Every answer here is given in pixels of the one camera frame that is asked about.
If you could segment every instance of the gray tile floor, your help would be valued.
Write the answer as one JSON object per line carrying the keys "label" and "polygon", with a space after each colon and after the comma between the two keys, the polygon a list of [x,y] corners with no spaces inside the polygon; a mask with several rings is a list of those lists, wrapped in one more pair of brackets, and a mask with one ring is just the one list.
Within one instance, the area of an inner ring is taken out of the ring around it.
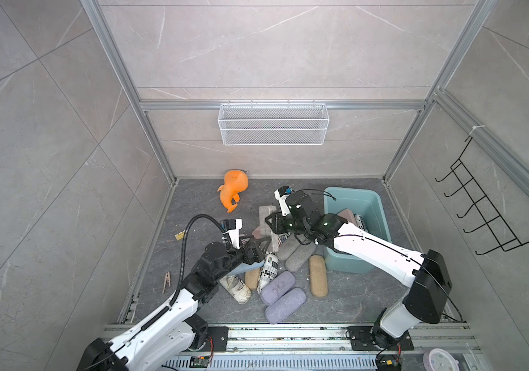
{"label": "gray tile floor", "polygon": [[[228,214],[219,201],[219,179],[180,180],[168,215],[151,257],[137,306],[136,318],[143,318],[167,299],[174,291],[179,275],[180,241],[174,235],[184,230],[194,215],[205,213],[217,220],[242,218],[244,233],[251,233],[259,224],[259,206],[275,205],[275,189],[289,185],[293,189],[325,189],[330,186],[361,188],[376,191],[382,198],[385,214],[395,244],[409,248],[403,227],[379,179],[251,179],[248,189],[240,193],[237,209]],[[323,209],[322,196],[313,196]],[[186,266],[190,269],[203,253],[204,247],[219,238],[215,226],[206,220],[194,223],[188,238]],[[170,271],[172,287],[162,294],[164,276]],[[387,273],[374,269],[368,274],[328,271],[329,294],[313,297],[308,282],[307,263],[296,273],[297,287],[304,289],[308,301],[288,322],[373,322],[380,311],[405,293],[405,287]],[[208,323],[264,323],[265,304],[256,291],[245,305],[239,305],[223,289],[198,314]]]}

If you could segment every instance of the white wire basket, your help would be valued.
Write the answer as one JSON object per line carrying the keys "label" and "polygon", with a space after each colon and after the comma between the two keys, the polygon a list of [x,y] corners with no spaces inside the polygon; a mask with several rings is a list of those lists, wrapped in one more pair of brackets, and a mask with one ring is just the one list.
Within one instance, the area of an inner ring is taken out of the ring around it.
{"label": "white wire basket", "polygon": [[217,118],[224,145],[323,144],[324,103],[225,103]]}

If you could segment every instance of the sneaker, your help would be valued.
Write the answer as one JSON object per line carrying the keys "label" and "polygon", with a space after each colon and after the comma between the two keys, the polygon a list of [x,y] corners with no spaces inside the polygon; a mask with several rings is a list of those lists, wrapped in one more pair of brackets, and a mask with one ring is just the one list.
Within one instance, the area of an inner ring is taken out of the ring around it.
{"label": "sneaker", "polygon": [[290,238],[290,236],[291,236],[290,232],[278,234],[277,237],[279,238],[279,246],[281,246],[281,244],[285,242],[285,240]]}
{"label": "sneaker", "polygon": [[364,220],[359,214],[355,215],[355,225],[357,225],[359,229],[363,229],[365,232],[369,233],[368,227],[365,226]]}
{"label": "sneaker", "polygon": [[221,286],[240,304],[246,304],[252,296],[252,291],[246,286],[244,281],[236,275],[227,275],[219,280]]}
{"label": "sneaker", "polygon": [[264,265],[260,269],[259,286],[256,291],[260,293],[263,287],[277,277],[277,272],[279,272],[279,258],[275,254],[267,254],[264,257]]}

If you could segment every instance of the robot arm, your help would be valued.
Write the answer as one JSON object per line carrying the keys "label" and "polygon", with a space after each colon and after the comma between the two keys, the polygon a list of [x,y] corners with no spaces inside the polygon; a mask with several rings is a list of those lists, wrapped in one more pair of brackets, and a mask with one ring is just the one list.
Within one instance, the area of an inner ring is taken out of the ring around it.
{"label": "robot arm", "polygon": [[[438,323],[452,285],[442,256],[407,250],[361,230],[335,214],[321,214],[303,191],[289,187],[275,192],[281,212],[265,220],[275,234],[293,232],[316,244],[355,255],[388,272],[409,291],[384,309],[376,320],[372,340],[381,348],[395,345],[419,322]],[[240,263],[264,259],[270,237],[240,246],[239,220],[224,221],[229,243],[209,244],[192,271],[173,294],[149,316],[108,343],[94,340],[85,349],[77,371],[153,371],[163,361],[186,350],[198,350],[208,336],[208,324],[196,315],[216,293],[218,281]]]}
{"label": "robot arm", "polygon": [[404,249],[365,232],[335,214],[321,214],[303,191],[285,186],[275,191],[281,212],[265,220],[275,234],[303,234],[314,243],[345,252],[371,263],[396,278],[409,291],[402,300],[385,309],[372,330],[372,338],[381,348],[398,342],[420,322],[438,323],[452,289],[442,256]]}
{"label": "robot arm", "polygon": [[210,243],[172,294],[150,315],[110,342],[96,339],[85,349],[77,371],[153,371],[186,349],[199,350],[208,336],[208,324],[196,315],[217,292],[218,282],[241,263],[265,258],[270,237],[239,243],[241,220],[224,220],[231,246]]}

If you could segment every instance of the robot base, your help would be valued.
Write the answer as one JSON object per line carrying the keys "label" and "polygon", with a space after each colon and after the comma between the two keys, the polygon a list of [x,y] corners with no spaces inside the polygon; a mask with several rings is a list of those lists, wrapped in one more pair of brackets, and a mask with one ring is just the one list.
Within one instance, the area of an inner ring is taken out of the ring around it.
{"label": "robot base", "polygon": [[397,344],[401,345],[401,350],[413,350],[413,342],[409,336],[409,331],[405,331],[402,337],[398,340],[386,335],[380,329],[380,319],[384,315],[386,308],[376,319],[374,326],[349,326],[347,328],[347,336],[351,341],[353,350],[378,350],[388,348],[395,350]]}

